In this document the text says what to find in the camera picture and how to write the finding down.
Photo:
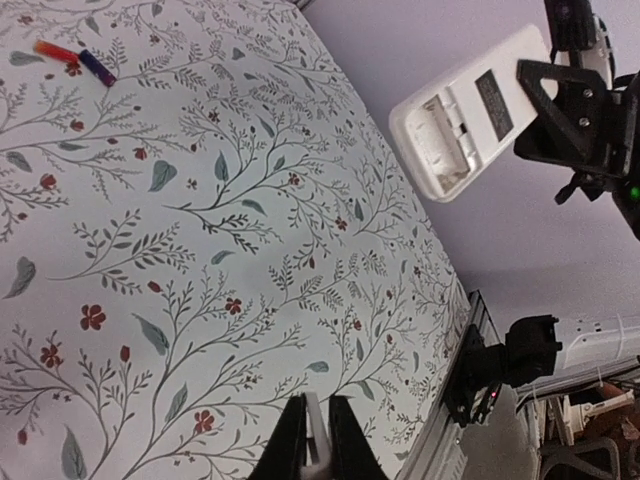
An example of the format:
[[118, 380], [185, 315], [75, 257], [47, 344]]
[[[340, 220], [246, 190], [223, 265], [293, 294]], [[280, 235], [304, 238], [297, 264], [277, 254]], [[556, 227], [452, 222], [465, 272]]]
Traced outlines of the white red remote control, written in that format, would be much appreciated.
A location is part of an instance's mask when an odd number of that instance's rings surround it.
[[392, 109], [393, 141], [426, 198], [453, 201], [537, 118], [517, 79], [520, 60], [548, 62], [533, 24]]

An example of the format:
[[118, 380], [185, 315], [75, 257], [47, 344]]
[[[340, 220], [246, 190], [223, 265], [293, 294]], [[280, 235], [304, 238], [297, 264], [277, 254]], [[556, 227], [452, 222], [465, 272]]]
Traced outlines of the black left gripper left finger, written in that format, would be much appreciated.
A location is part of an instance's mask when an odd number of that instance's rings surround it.
[[306, 461], [306, 398], [291, 397], [248, 480], [301, 480]]

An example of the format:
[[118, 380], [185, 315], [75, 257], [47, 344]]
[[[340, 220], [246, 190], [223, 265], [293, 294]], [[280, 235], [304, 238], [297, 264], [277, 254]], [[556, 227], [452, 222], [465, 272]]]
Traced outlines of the aluminium front rail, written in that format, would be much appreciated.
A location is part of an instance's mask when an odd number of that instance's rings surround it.
[[499, 334], [488, 312], [484, 298], [479, 290], [468, 295], [470, 311], [464, 323], [463, 336], [458, 342], [447, 367], [446, 376], [439, 388], [436, 401], [429, 411], [418, 437], [414, 441], [409, 455], [403, 461], [396, 479], [462, 479], [468, 464], [468, 456], [462, 450], [464, 428], [460, 427], [445, 404], [445, 391], [454, 371], [462, 359], [467, 344], [467, 333], [475, 326], [486, 345], [499, 343]]

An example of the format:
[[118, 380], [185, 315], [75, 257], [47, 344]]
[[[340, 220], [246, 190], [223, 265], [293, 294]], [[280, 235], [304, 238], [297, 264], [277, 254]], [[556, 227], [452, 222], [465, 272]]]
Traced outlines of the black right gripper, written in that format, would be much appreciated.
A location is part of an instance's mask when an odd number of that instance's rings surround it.
[[514, 154], [541, 163], [571, 163], [573, 150], [596, 146], [593, 170], [576, 169], [555, 203], [564, 204], [577, 190], [591, 202], [609, 193], [626, 223], [637, 225], [639, 75], [617, 77], [603, 108], [607, 84], [594, 70], [520, 60], [517, 80], [537, 117], [517, 137]]

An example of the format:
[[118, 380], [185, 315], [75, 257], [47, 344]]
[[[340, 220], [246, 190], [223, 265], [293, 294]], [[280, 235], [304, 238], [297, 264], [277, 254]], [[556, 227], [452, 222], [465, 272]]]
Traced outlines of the orange red battery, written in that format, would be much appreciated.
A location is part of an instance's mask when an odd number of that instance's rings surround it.
[[75, 52], [43, 40], [37, 40], [34, 43], [33, 50], [35, 53], [44, 55], [63, 63], [79, 62], [79, 57]]

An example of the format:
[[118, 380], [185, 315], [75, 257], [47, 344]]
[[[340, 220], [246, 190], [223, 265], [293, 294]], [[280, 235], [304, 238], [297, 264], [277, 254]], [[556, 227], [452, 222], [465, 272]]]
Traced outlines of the floral patterned table mat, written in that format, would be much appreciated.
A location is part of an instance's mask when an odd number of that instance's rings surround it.
[[3, 478], [243, 479], [304, 391], [395, 477], [467, 310], [294, 5], [2, 3]]

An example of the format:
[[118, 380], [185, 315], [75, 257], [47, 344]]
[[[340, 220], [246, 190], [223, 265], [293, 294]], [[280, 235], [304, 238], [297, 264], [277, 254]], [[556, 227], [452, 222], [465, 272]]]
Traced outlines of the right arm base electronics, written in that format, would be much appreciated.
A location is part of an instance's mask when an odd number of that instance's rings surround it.
[[506, 346], [486, 345], [479, 327], [471, 324], [443, 394], [452, 420], [462, 428], [482, 423], [489, 411], [489, 398], [500, 392], [505, 373]]

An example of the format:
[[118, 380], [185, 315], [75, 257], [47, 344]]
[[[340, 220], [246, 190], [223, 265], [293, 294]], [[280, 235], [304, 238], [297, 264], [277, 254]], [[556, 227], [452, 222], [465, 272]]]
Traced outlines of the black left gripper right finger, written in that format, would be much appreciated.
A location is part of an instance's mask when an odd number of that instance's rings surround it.
[[387, 480], [345, 396], [329, 399], [331, 469], [337, 480]]

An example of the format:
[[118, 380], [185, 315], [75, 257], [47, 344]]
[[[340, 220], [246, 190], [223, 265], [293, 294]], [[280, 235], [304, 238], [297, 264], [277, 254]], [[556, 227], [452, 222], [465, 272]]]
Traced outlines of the white battery cover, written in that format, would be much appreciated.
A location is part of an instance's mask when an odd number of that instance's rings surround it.
[[303, 480], [331, 479], [332, 449], [318, 396], [314, 392], [304, 392], [303, 398], [306, 402], [308, 427], [306, 452], [310, 458], [300, 467], [300, 478]]

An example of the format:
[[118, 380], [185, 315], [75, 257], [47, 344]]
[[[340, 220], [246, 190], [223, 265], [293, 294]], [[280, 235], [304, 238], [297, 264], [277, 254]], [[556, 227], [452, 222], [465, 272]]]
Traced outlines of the purple blue battery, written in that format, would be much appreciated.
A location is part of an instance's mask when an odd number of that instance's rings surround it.
[[116, 77], [88, 50], [82, 50], [78, 59], [107, 88], [116, 83]]

